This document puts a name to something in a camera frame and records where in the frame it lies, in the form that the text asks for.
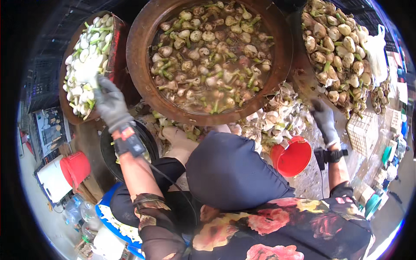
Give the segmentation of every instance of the red bucket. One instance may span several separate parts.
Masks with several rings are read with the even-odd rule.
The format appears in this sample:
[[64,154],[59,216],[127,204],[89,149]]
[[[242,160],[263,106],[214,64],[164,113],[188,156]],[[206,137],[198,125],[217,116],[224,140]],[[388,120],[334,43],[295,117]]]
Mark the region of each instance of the red bucket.
[[293,177],[303,171],[308,165],[311,156],[311,145],[301,136],[294,136],[288,141],[289,147],[285,148],[279,144],[275,145],[270,158],[273,167],[284,177]]
[[88,158],[81,151],[71,154],[68,157],[62,158],[60,166],[65,179],[72,187],[72,182],[75,184],[75,189],[78,189],[80,183],[91,172],[91,166]]

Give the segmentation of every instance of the floral shirt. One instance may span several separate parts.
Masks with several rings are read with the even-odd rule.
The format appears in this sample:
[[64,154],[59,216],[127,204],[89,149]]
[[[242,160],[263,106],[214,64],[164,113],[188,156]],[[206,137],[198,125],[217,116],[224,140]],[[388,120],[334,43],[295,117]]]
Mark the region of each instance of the floral shirt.
[[201,226],[186,246],[162,197],[132,196],[142,250],[150,260],[359,260],[374,242],[348,183],[321,201],[280,198],[257,208],[222,213],[201,208]]

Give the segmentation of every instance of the white shoe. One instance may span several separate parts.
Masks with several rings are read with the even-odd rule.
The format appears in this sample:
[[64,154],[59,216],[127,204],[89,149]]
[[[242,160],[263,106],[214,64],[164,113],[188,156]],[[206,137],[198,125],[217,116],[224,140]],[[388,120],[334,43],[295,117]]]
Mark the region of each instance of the white shoe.
[[231,133],[230,128],[226,124],[212,126],[211,130],[218,133]]
[[164,127],[162,134],[172,144],[172,149],[163,157],[175,158],[185,167],[189,156],[199,143],[186,138],[186,133],[174,126]]

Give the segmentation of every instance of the wrist strap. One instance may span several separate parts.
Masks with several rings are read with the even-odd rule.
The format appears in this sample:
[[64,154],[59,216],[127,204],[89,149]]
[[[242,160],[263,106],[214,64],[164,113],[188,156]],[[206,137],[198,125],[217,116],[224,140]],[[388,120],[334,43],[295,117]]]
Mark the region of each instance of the wrist strap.
[[119,128],[119,131],[121,137],[114,141],[116,145],[115,149],[118,155],[131,152],[131,155],[136,158],[141,156],[146,151],[146,148],[139,139],[139,136],[134,131],[132,124],[127,123],[122,125]]
[[336,151],[326,151],[322,148],[314,150],[315,158],[317,160],[319,169],[323,171],[326,163],[337,163],[341,160],[341,157],[347,156],[348,151],[346,149]]

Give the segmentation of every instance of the gloved hand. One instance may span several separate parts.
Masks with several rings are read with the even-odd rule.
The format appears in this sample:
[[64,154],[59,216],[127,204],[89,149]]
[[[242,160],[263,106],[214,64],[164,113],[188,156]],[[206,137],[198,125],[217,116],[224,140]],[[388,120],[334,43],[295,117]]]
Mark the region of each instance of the gloved hand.
[[311,111],[319,130],[321,130],[322,137],[326,147],[339,142],[338,133],[335,130],[334,113],[332,109],[320,99],[312,99],[314,111]]
[[123,93],[108,78],[99,75],[98,85],[101,89],[94,89],[97,111],[108,125],[110,134],[118,130],[134,118],[127,111]]

